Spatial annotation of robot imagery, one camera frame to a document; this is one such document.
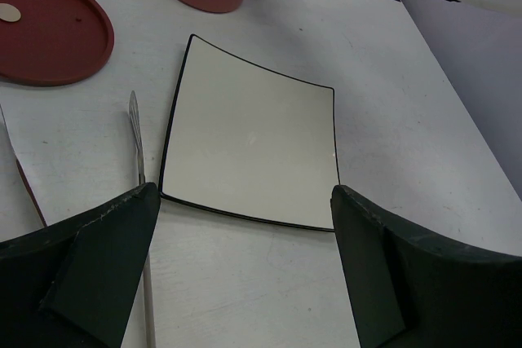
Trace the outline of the dark red lid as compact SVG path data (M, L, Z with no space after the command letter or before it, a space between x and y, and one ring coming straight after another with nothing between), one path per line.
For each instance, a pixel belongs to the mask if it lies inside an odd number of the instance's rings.
M1 76L63 86L93 76L113 51L114 31L96 0L1 0L19 13L1 22Z

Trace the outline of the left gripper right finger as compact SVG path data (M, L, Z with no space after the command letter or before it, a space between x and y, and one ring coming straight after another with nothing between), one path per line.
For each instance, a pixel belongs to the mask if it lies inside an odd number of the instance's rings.
M520 346L520 257L450 239L343 185L330 205L361 346Z

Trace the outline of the white square plate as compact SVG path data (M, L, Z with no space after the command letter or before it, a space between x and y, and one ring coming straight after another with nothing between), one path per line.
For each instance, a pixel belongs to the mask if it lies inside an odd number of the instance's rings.
M161 196L218 214L332 231L340 182L334 90L188 39L161 159Z

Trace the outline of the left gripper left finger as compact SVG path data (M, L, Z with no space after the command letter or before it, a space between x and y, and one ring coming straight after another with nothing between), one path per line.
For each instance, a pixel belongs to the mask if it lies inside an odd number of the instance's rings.
M119 347L160 209L145 183L1 243L3 347Z

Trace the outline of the metal tongs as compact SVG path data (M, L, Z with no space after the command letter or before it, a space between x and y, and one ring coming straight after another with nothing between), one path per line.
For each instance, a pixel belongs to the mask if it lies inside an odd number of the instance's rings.
M137 97L135 91L133 90L130 93L129 103L128 103L128 116L130 119L132 134L135 140L136 147L136 160L137 160L137 171L138 171L138 184L140 186L146 183L146 175L145 175L145 167L144 167L144 148L140 130L140 121L139 121L139 105L137 101ZM11 134L8 127L8 122L5 117L3 108L1 108L1 116L3 120L3 125L6 130L7 140L9 146L12 150L12 153L15 157L15 166L18 170L20 178L24 184L24 188L27 191L30 200L33 203L34 208L38 214L40 222L43 227L47 227L46 219L42 213L42 209L38 204L38 200L34 195L33 189L31 187L31 183L28 180L24 167L20 162L18 154L16 152L15 146L11 139ZM145 331L146 331L146 344L147 347L156 347L157 339L156 339L156 330L155 330L155 320L154 320L154 308L153 308L153 283L152 283L152 274L150 267L150 253L147 253L147 257L144 262L143 267L143 291L144 291L144 322L145 322Z

